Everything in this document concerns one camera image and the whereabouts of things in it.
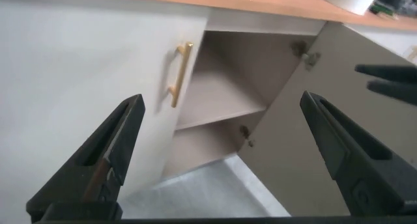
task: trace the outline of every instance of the open cabinet door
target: open cabinet door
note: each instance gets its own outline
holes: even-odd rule
[[[357,64],[410,63],[338,23],[328,23],[309,53],[321,53],[310,70],[299,64],[250,135],[240,157],[292,216],[349,215],[300,109],[304,91],[326,98],[417,167],[417,107],[366,89]]]

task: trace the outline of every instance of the kitchen cabinet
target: kitchen cabinet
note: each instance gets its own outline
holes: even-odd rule
[[[146,113],[120,197],[160,178],[208,15],[152,1],[0,0],[2,223],[28,223],[25,203],[134,94]]]
[[[315,65],[294,56],[301,40]],[[410,62],[339,23],[318,36],[206,32],[163,176],[237,152],[292,216],[349,215],[300,109],[305,90],[417,167],[417,108],[367,90],[374,77],[357,64]]]

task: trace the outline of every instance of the countertop edge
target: countertop edge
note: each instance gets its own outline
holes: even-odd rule
[[[314,20],[337,21],[341,23],[349,23],[355,25],[367,25],[374,27],[382,27],[389,29],[399,29],[404,31],[417,31],[417,19],[399,17],[399,20],[384,19],[372,15],[370,12],[365,16],[358,16],[350,12],[344,12],[345,15],[339,13],[339,8],[336,12],[321,11],[320,13],[314,10],[305,10],[304,8],[289,6],[289,5],[275,5],[268,2],[250,1],[250,0],[155,0],[165,1],[170,3],[183,3],[188,5],[197,5],[203,7],[216,7],[234,10],[242,10],[248,12],[261,12],[268,14],[278,14],[284,16],[295,16],[299,18],[307,18]],[[414,23],[403,23],[402,21],[415,21]]]

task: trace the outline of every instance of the wooden countertop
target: wooden countertop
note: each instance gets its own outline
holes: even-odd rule
[[[298,16],[318,20],[340,21],[359,25],[417,31],[417,19],[399,17],[382,18],[368,12],[365,16],[347,12],[324,0],[159,0],[208,7],[230,8],[252,12],[265,12]]]

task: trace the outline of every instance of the cabinet door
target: cabinet door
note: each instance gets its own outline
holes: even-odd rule
[[[208,13],[140,0],[0,0],[0,222],[28,222],[25,203],[134,94],[146,113],[120,197],[159,179]],[[172,108],[175,50],[187,41]]]
[[[309,52],[321,59],[300,64],[250,135],[240,157],[293,216],[347,215],[300,109],[307,90],[325,97],[347,116],[417,166],[417,108],[366,89],[372,77],[357,64],[410,64],[354,31],[328,23]]]

